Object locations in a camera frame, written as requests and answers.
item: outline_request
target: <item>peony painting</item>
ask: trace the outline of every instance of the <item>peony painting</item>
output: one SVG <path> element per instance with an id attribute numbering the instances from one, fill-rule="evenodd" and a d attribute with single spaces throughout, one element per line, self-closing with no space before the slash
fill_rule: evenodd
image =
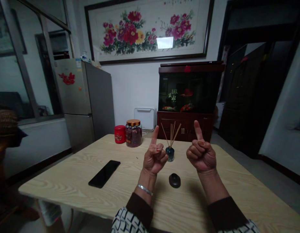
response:
<path id="1" fill-rule="evenodd" d="M 86 6 L 92 59 L 111 64 L 203 57 L 212 8 L 213 0 L 137 0 Z"/>

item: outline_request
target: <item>sleeve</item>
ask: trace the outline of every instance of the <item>sleeve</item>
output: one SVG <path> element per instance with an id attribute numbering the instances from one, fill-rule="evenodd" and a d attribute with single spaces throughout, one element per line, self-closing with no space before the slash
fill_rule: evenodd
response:
<path id="1" fill-rule="evenodd" d="M 152 218 L 153 209 L 141 197 L 132 193 L 126 207 L 117 212 L 111 232 L 148 232 Z"/>
<path id="2" fill-rule="evenodd" d="M 207 208 L 216 232 L 259 232 L 255 223 L 244 216 L 232 197 L 214 202 Z"/>

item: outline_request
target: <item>tiled floor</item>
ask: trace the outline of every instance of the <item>tiled floor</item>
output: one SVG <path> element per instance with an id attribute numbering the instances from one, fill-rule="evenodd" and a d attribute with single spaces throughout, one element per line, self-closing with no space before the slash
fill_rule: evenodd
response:
<path id="1" fill-rule="evenodd" d="M 151 135 L 152 133 L 148 132 L 146 137 L 151 137 Z M 293 182 L 292 180 L 290 180 L 277 170 L 273 169 L 266 163 L 260 160 L 250 159 L 242 152 L 237 151 L 225 140 L 223 140 L 215 131 L 213 132 L 211 143 L 219 145 L 237 162 L 239 162 L 249 172 L 251 172 L 257 179 L 259 179 L 263 184 L 265 184 L 271 191 L 273 191 L 291 208 L 293 208 L 298 214 L 300 214 L 300 185 Z M 15 185 L 13 188 L 17 190 L 17 188 L 20 185 L 21 183 Z M 30 205 L 32 205 L 31 199 L 26 198 L 26 200 Z M 70 224 L 71 209 L 67 206 L 61 206 L 61 209 L 61 217 L 64 222 L 65 229 L 67 230 Z M 110 232 L 111 224 L 111 220 L 75 211 L 71 233 Z M 19 217 L 13 216 L 8 220 L 8 222 L 6 222 L 0 227 L 0 232 L 35 233 L 44 232 L 44 228 L 41 219 L 35 222 L 25 222 Z"/>

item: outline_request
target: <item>raised index finger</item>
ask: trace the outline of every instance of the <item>raised index finger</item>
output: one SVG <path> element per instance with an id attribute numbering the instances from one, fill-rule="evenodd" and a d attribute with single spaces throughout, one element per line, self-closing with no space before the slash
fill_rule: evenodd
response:
<path id="1" fill-rule="evenodd" d="M 203 138 L 201 127 L 199 126 L 199 122 L 197 120 L 194 121 L 195 134 L 197 136 L 197 140 L 205 141 Z"/>
<path id="2" fill-rule="evenodd" d="M 159 130 L 160 130 L 160 127 L 156 126 L 154 131 L 153 131 L 153 134 L 152 134 L 151 144 L 156 145 L 156 139 L 157 139 L 157 135 L 159 134 Z"/>

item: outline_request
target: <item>fish tank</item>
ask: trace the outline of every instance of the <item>fish tank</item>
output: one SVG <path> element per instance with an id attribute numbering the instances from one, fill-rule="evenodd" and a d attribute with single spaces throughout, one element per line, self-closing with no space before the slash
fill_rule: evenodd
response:
<path id="1" fill-rule="evenodd" d="M 159 111 L 214 113 L 222 72 L 160 73 Z"/>

